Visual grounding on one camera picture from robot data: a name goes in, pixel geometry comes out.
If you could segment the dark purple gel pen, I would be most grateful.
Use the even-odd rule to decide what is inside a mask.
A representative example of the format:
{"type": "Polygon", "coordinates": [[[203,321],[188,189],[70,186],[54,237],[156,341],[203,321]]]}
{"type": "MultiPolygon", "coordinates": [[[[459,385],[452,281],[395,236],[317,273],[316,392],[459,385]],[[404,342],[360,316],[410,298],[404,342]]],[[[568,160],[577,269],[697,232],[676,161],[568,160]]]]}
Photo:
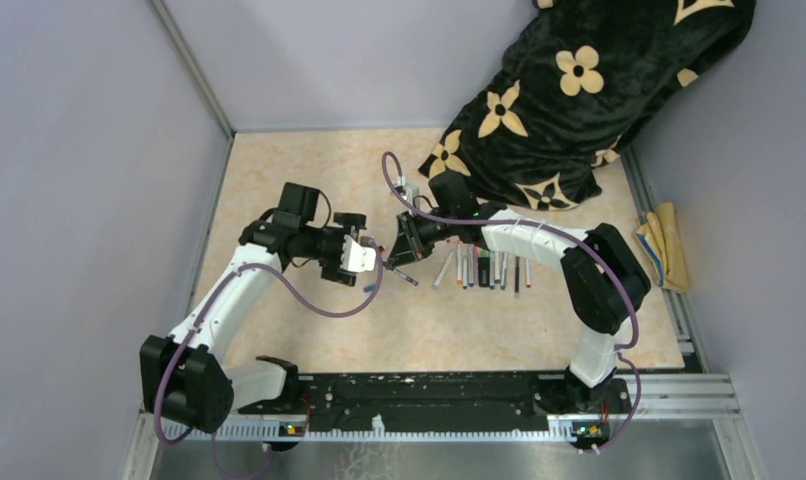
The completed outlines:
{"type": "Polygon", "coordinates": [[[419,282],[414,277],[403,272],[400,269],[392,269],[392,272],[414,287],[417,287],[419,285],[419,282]]]}

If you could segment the teal cap white marker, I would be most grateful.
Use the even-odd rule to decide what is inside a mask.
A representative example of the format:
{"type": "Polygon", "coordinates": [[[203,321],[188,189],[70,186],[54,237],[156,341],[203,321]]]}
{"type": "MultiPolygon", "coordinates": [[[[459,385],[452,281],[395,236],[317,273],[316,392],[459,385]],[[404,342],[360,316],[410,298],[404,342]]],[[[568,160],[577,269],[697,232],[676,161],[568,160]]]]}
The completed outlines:
{"type": "Polygon", "coordinates": [[[455,252],[453,252],[453,251],[451,251],[451,252],[450,252],[450,253],[447,255],[447,257],[445,258],[445,260],[442,262],[442,264],[441,264],[441,268],[440,268],[440,270],[439,270],[439,272],[438,272],[438,274],[437,274],[437,276],[436,276],[435,280],[432,282],[432,285],[431,285],[431,288],[432,288],[433,290],[437,290],[437,289],[440,287],[440,285],[441,285],[441,283],[442,283],[443,279],[444,279],[444,278],[446,277],[446,275],[447,275],[447,272],[448,272],[448,270],[449,270],[449,268],[450,268],[450,264],[451,264],[451,263],[452,263],[452,261],[454,260],[455,256],[456,256],[456,253],[455,253],[455,252]]]}

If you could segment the blue cap white marker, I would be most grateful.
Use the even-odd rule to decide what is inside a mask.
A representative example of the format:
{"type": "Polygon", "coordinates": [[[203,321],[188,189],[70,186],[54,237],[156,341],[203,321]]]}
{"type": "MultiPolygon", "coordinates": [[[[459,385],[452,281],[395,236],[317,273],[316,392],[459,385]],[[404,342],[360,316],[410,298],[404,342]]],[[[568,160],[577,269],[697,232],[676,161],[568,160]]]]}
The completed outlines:
{"type": "Polygon", "coordinates": [[[469,249],[467,247],[462,248],[460,260],[461,260],[460,283],[463,289],[467,289],[469,287],[469,249]]]}

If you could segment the orange cap marker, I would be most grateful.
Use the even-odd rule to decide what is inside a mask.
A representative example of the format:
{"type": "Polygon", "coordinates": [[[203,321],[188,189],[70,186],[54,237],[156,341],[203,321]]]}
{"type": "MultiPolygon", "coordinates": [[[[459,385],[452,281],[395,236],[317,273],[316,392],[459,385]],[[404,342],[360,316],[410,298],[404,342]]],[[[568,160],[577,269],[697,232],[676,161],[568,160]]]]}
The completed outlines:
{"type": "Polygon", "coordinates": [[[463,257],[463,248],[461,244],[456,245],[456,284],[459,286],[463,286],[463,273],[464,273],[464,257],[463,257]]]}

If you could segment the green black marker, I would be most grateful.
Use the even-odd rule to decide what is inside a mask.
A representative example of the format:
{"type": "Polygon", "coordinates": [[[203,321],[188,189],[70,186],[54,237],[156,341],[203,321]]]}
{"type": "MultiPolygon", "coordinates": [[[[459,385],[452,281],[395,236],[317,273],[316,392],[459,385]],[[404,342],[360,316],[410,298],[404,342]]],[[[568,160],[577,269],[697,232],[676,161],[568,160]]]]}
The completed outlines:
{"type": "Polygon", "coordinates": [[[491,287],[491,256],[488,251],[480,251],[477,257],[477,284],[480,288],[491,287]]]}

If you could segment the purple white pen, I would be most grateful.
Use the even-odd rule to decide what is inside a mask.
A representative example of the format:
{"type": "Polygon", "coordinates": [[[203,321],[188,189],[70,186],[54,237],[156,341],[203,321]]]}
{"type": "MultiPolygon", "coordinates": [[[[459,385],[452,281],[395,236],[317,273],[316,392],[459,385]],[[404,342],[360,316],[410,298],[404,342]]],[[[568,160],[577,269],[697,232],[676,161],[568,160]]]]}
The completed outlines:
{"type": "Polygon", "coordinates": [[[489,288],[494,290],[499,281],[499,255],[497,252],[490,252],[490,277],[489,288]]]}

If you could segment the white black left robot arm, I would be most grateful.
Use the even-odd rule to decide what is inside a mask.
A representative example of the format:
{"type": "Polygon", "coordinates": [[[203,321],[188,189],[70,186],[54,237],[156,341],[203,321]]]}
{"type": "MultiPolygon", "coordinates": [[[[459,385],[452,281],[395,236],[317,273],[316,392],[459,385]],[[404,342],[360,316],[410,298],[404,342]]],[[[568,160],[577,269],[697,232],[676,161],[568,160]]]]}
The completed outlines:
{"type": "Polygon", "coordinates": [[[325,194],[287,183],[276,207],[241,232],[225,270],[201,302],[170,333],[151,335],[139,351],[143,405],[152,414],[157,436],[168,439],[165,419],[213,434],[237,410],[264,402],[287,413],[300,397],[298,367],[260,356],[226,369],[222,361],[254,305],[276,281],[308,310],[330,318],[311,304],[284,273],[295,259],[315,261],[322,279],[352,287],[362,272],[380,273],[375,243],[363,240],[363,214],[329,211],[325,224],[312,225],[325,194]]]}

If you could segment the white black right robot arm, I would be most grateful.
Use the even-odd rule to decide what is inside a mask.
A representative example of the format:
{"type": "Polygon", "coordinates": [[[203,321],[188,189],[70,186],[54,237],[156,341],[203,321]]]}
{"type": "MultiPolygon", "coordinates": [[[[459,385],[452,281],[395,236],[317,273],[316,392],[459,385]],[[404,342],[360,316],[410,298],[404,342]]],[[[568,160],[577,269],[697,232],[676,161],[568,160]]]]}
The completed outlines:
{"type": "Polygon", "coordinates": [[[637,312],[650,291],[650,280],[622,234],[607,223],[586,230],[562,228],[499,202],[481,203],[459,173],[442,173],[429,187],[435,200],[431,211],[401,201],[406,210],[397,217],[387,266],[422,261],[437,243],[456,237],[562,273],[583,325],[565,397],[573,409],[593,411],[605,400],[604,382],[616,368],[618,353],[638,342],[637,312]]]}

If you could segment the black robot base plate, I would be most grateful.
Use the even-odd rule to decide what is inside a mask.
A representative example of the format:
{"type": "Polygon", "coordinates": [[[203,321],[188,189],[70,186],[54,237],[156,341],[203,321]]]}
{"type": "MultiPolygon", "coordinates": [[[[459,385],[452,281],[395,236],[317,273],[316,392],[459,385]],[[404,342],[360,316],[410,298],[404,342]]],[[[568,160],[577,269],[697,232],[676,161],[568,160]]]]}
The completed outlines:
{"type": "Polygon", "coordinates": [[[281,399],[245,415],[295,415],[312,433],[362,432],[380,419],[392,433],[544,431],[559,414],[609,420],[631,409],[623,379],[588,388],[567,371],[303,374],[281,399]]]}

